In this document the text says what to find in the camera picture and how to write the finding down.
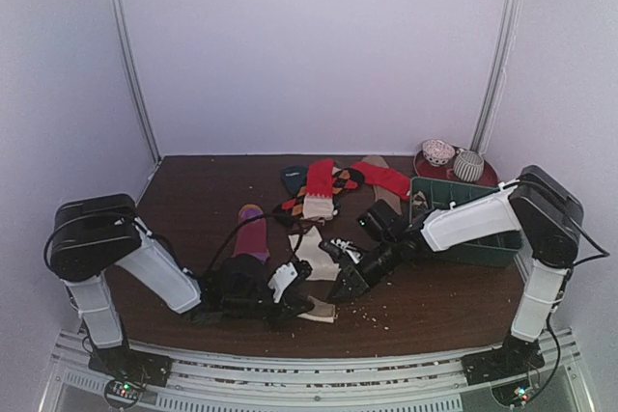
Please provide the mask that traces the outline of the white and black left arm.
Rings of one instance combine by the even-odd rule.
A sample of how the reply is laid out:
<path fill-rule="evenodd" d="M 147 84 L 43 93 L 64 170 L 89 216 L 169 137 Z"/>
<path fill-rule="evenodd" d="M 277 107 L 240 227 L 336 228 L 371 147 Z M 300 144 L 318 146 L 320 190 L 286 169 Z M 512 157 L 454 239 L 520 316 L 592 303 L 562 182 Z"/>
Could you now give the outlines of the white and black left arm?
<path fill-rule="evenodd" d="M 276 323 L 314 310 L 314 302 L 297 290 L 312 272 L 307 261 L 291 259 L 267 270 L 267 219 L 262 212 L 242 212 L 227 238 L 237 244 L 234 254 L 214 256 L 197 275 L 180 264 L 169 240 L 148 228 L 129 195 L 95 197 L 57 209 L 43 261 L 66 286 L 102 363 L 129 377 L 139 358 L 124 344 L 125 328 L 105 280 L 110 267 L 128 272 L 198 326 L 223 318 Z"/>

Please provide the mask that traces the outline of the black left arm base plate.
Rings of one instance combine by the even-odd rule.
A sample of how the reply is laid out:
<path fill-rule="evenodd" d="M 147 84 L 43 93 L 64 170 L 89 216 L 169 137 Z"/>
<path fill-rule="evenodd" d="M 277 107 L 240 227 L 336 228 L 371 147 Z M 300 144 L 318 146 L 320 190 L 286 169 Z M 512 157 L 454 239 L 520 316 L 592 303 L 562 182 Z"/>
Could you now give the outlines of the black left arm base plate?
<path fill-rule="evenodd" d="M 169 356 L 134 350 L 123 344 L 112 348 L 94 346 L 88 367 L 122 382 L 165 387 L 172 364 Z"/>

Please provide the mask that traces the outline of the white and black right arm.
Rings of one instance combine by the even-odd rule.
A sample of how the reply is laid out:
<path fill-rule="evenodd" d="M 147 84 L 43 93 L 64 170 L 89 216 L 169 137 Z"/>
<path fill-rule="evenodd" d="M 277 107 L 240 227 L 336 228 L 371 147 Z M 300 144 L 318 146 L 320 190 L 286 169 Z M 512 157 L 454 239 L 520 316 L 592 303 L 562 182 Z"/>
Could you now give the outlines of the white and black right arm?
<path fill-rule="evenodd" d="M 349 241 L 323 239 L 319 248 L 342 266 L 332 296 L 349 301 L 373 288 L 401 262 L 417 256 L 455 257 L 466 263 L 504 267 L 515 257 L 532 260 L 530 274 L 507 338 L 495 353 L 501 373 L 517 373 L 532 358 L 531 343 L 565 291 L 575 266 L 583 206 L 538 165 L 478 193 L 444 183 L 428 187 L 426 208 L 403 218 L 384 201 L 358 219 L 377 246 L 362 251 Z"/>

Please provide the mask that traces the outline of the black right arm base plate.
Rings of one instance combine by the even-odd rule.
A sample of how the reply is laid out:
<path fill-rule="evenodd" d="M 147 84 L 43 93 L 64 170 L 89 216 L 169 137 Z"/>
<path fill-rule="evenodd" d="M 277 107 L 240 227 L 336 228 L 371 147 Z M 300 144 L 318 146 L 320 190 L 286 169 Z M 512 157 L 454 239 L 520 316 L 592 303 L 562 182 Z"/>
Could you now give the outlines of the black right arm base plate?
<path fill-rule="evenodd" d="M 501 347 L 467 354 L 461 359 L 469 386 L 527 373 L 545 365 L 538 341 L 526 342 L 508 335 Z"/>

